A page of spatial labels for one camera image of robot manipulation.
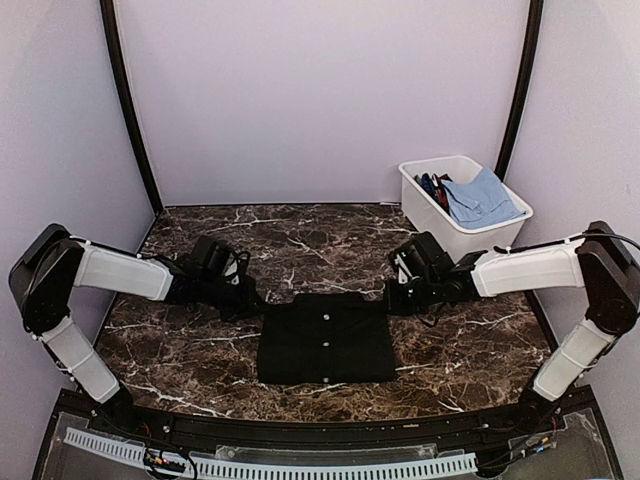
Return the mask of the white plastic bin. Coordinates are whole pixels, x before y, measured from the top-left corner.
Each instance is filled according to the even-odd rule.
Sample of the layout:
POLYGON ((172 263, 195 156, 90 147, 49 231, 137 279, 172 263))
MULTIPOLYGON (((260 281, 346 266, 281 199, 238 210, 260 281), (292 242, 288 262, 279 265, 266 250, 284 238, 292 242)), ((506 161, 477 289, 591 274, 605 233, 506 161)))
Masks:
POLYGON ((466 156, 399 165, 401 207, 420 232, 431 233, 454 260, 513 243, 533 209, 488 168, 466 156))

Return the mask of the black long sleeve shirt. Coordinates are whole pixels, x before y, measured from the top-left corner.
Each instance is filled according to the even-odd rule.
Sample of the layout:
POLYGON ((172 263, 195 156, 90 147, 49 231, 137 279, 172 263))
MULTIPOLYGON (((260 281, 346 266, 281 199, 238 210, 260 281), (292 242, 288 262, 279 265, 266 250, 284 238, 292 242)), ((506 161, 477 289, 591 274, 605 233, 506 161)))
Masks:
POLYGON ((380 383, 396 378, 386 308, 359 292, 299 294, 269 307, 257 352, 265 384, 380 383))

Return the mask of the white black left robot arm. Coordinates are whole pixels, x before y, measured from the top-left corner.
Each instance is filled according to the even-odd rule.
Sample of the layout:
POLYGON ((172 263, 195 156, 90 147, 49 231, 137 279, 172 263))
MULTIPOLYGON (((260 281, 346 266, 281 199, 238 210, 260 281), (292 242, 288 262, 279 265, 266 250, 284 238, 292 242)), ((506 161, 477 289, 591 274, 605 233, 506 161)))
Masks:
POLYGON ((134 255, 75 237, 53 223, 13 265, 8 286, 24 330, 85 394, 103 405, 107 425, 120 436, 131 436, 141 427, 140 412, 127 403, 126 387, 75 323, 69 307, 73 291, 97 289, 170 305, 208 305, 222 320, 235 321, 260 314, 265 304, 247 272, 250 259, 249 252, 209 236, 176 259, 134 255))

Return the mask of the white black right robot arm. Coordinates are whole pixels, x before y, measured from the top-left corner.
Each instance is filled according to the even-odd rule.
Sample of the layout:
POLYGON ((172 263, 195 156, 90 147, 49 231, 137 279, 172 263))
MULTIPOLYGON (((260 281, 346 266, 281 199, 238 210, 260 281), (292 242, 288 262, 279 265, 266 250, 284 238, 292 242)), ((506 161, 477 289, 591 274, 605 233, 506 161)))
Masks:
POLYGON ((508 293, 582 290, 586 312, 533 377, 533 395, 511 410, 511 426, 530 434, 547 420, 548 403, 559 400, 635 327, 638 251, 638 242, 604 221, 569 237, 524 247, 494 246, 459 259, 425 232, 392 252, 394 276, 385 283, 384 301, 390 314, 403 316, 508 293))

